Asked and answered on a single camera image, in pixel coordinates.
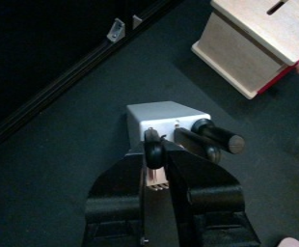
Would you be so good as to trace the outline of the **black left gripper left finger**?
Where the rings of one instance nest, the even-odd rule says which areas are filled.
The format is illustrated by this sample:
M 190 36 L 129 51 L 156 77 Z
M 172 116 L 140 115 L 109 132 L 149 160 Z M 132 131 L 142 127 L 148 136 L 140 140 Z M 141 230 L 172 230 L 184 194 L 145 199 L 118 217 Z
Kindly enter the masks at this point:
M 140 247 L 142 147 L 132 148 L 93 182 L 81 247 Z

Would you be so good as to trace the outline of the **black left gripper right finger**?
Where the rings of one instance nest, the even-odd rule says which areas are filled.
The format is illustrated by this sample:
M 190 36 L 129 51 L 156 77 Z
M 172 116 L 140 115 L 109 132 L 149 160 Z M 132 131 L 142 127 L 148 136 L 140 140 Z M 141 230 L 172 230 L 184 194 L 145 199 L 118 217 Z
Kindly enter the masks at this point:
M 236 178 L 173 142 L 164 148 L 178 246 L 260 247 Z

